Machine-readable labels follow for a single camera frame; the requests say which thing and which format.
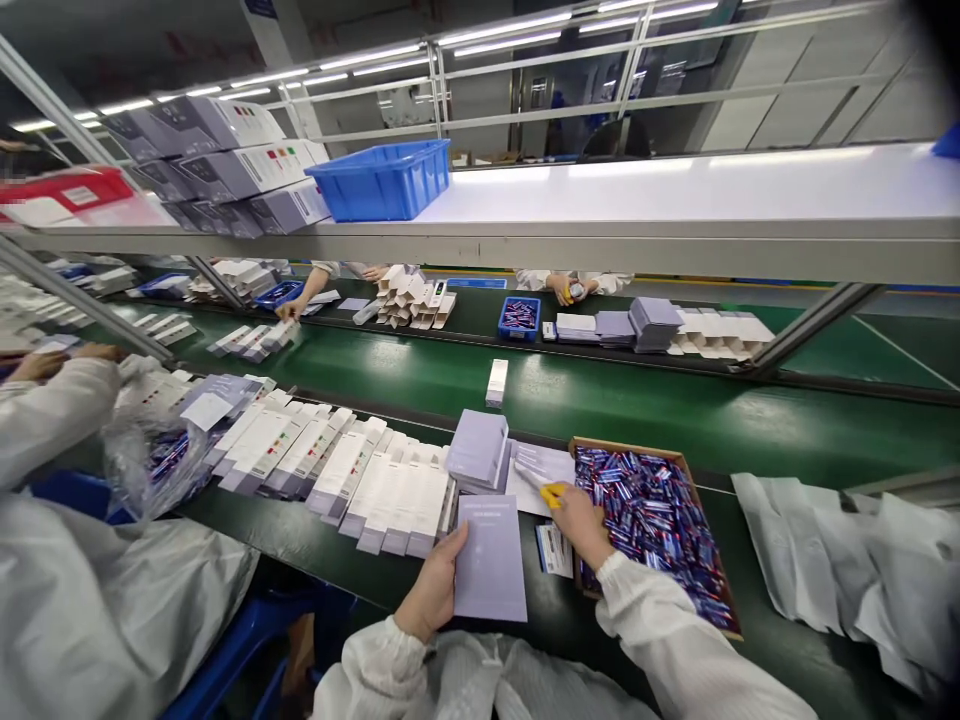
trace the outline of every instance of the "worker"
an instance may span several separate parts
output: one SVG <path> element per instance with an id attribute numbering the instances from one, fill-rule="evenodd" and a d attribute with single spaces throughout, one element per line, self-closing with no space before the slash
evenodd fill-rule
<path id="1" fill-rule="evenodd" d="M 553 290 L 563 307 L 580 302 L 588 295 L 614 295 L 631 280 L 633 273 L 612 271 L 517 270 L 517 290 Z"/>
<path id="2" fill-rule="evenodd" d="M 120 356 L 104 345 L 28 355 L 0 385 L 4 717 L 158 717 L 257 565 L 256 551 L 189 520 L 115 529 L 13 492 L 110 417 Z"/>
<path id="3" fill-rule="evenodd" d="M 303 292 L 295 299 L 284 303 L 277 308 L 277 315 L 281 320 L 299 320 L 300 315 L 307 309 L 309 302 L 318 294 L 323 292 L 327 282 L 331 279 L 336 280 L 341 276 L 354 277 L 358 280 L 366 280 L 371 283 L 380 282 L 381 278 L 387 274 L 390 265 L 367 264 L 358 262 L 333 262 L 313 260 L 313 269 L 310 271 L 307 281 L 304 283 Z M 419 268 L 416 265 L 405 265 L 408 274 L 416 272 Z"/>
<path id="4" fill-rule="evenodd" d="M 615 551 L 587 493 L 570 486 L 561 504 L 554 521 L 603 586 L 597 621 L 646 673 L 664 718 L 816 718 L 700 618 L 672 578 Z M 461 526 L 434 548 L 396 613 L 347 640 L 314 693 L 314 718 L 657 717 L 610 678 L 523 640 L 435 635 L 453 616 L 455 562 L 469 531 Z"/>

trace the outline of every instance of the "ceiling light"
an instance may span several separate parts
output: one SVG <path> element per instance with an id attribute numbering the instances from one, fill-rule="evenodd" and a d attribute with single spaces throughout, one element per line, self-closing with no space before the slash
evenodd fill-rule
<path id="1" fill-rule="evenodd" d="M 402 67 L 413 67 L 414 65 L 423 65 L 424 63 L 429 62 L 425 57 L 416 58 L 414 60 L 401 60 L 396 63 L 389 63 L 387 65 L 378 65 L 375 68 L 364 68 L 363 70 L 354 70 L 353 76 L 359 77 L 361 75 L 372 75 L 375 72 L 386 72 L 387 70 L 399 70 Z"/>
<path id="2" fill-rule="evenodd" d="M 187 95 L 190 96 L 190 97 L 200 97 L 201 95 L 210 95 L 210 94 L 215 93 L 215 92 L 220 92 L 221 90 L 223 90 L 223 88 L 220 87 L 219 85 L 213 85 L 213 86 L 208 87 L 208 88 L 200 88 L 199 90 L 191 90 L 190 92 L 187 93 Z"/>
<path id="3" fill-rule="evenodd" d="M 286 72 L 276 73 L 274 75 L 261 75 L 260 77 L 248 78 L 246 80 L 238 80 L 235 83 L 230 83 L 230 87 L 243 87 L 244 85 L 255 85 L 256 83 L 261 82 L 272 82 L 274 80 L 284 80 L 288 77 L 297 77 L 297 75 L 306 75 L 310 72 L 310 68 L 300 68 L 299 70 L 287 70 Z"/>
<path id="4" fill-rule="evenodd" d="M 354 55 L 353 57 L 344 58 L 343 60 L 334 60 L 328 63 L 322 63 L 320 65 L 321 70 L 332 70 L 337 67 L 347 67 L 348 65 L 360 65 L 365 62 L 372 62 L 373 60 L 383 60 L 388 57 L 397 57 L 398 55 L 409 55 L 410 53 L 417 52 L 420 50 L 420 43 L 416 45 L 404 45 L 403 47 L 394 48 L 393 50 L 381 50 L 380 52 L 367 53 L 366 55 Z"/>
<path id="5" fill-rule="evenodd" d="M 339 75 L 328 75 L 325 78 L 310 78 L 309 80 L 304 80 L 303 86 L 309 87 L 310 85 L 320 85 L 321 83 L 325 83 L 325 82 L 333 82 L 334 80 L 346 80 L 346 79 L 347 79 L 347 74 L 340 73 Z"/>
<path id="6" fill-rule="evenodd" d="M 56 127 L 56 124 L 49 120 L 34 120 L 33 122 L 11 125 L 10 127 L 17 132 L 36 132 L 37 130 L 49 130 L 52 127 Z"/>
<path id="7" fill-rule="evenodd" d="M 111 105 L 105 108 L 97 108 L 104 115 L 116 115 L 117 113 L 122 113 L 124 110 L 139 110 L 142 107 L 150 107 L 153 105 L 153 100 L 134 100 L 133 102 L 123 103 L 122 105 Z"/>
<path id="8" fill-rule="evenodd" d="M 713 3 L 701 3 L 700 5 L 688 5 L 683 8 L 675 8 L 673 10 L 661 10 L 650 16 L 651 20 L 663 20 L 668 17 L 677 17 L 678 15 L 692 15 L 697 12 L 706 12 L 707 10 L 715 10 L 719 2 Z"/>
<path id="9" fill-rule="evenodd" d="M 221 95 L 218 100 L 237 100 L 242 97 L 253 97 L 254 95 L 266 95 L 269 92 L 273 92 L 273 88 L 256 88 L 254 90 L 244 90 L 239 93 L 230 93 L 229 95 Z"/>
<path id="10" fill-rule="evenodd" d="M 437 45 L 440 47 L 446 47 L 447 45 L 453 45 L 455 43 L 470 42 L 471 40 L 482 40 L 483 38 L 492 37 L 494 35 L 506 35 L 519 30 L 529 30 L 530 28 L 540 27 L 541 25 L 566 22 L 571 17 L 573 17 L 573 13 L 565 12 L 560 13 L 559 15 L 550 15 L 549 17 L 537 18 L 536 20 L 525 20 L 518 23 L 509 23 L 508 25 L 498 25 L 496 27 L 487 28 L 486 30 L 460 33 L 459 35 L 448 35 L 447 37 L 440 38 L 437 41 Z"/>
<path id="11" fill-rule="evenodd" d="M 597 12 L 612 12 L 613 10 L 623 10 L 637 5 L 649 5 L 654 0 L 618 0 L 618 2 L 600 3 Z"/>
<path id="12" fill-rule="evenodd" d="M 637 22 L 637 17 L 616 18 L 614 20 L 604 20 L 603 22 L 581 25 L 580 34 L 584 35 L 588 32 L 604 32 L 605 30 L 614 30 L 616 28 L 633 26 Z"/>
<path id="13" fill-rule="evenodd" d="M 523 38 L 516 38 L 515 40 L 505 40 L 499 43 L 491 43 L 489 45 L 474 45 L 473 47 L 462 48 L 460 50 L 454 50 L 454 57 L 464 57 L 466 55 L 477 55 L 484 52 L 494 52 L 496 50 L 504 50 L 506 48 L 516 47 L 517 45 L 532 45 L 533 43 L 538 42 L 547 42 L 548 40 L 556 40 L 560 37 L 560 31 L 552 33 L 543 33 L 542 35 L 529 35 Z"/>

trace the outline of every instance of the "red box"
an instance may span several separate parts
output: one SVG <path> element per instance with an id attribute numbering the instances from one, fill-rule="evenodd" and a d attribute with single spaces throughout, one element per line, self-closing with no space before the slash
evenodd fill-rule
<path id="1" fill-rule="evenodd" d="M 49 197 L 71 213 L 133 197 L 120 168 L 87 165 L 62 170 L 20 183 L 0 183 L 0 205 Z M 0 220 L 8 220 L 0 213 Z"/>

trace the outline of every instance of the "white shelf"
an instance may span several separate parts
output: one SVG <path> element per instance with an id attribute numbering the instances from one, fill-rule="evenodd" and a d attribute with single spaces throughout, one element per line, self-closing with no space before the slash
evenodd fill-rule
<path id="1" fill-rule="evenodd" d="M 887 145 L 454 173 L 410 222 L 235 240 L 19 231 L 28 249 L 960 284 L 960 162 Z"/>

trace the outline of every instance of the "white box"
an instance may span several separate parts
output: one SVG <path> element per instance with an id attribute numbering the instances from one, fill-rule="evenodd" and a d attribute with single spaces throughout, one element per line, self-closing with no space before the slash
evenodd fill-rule
<path id="1" fill-rule="evenodd" d="M 507 387 L 507 369 L 509 363 L 506 360 L 494 360 L 493 367 L 490 369 L 490 380 L 487 382 L 487 407 L 503 407 L 503 392 Z"/>

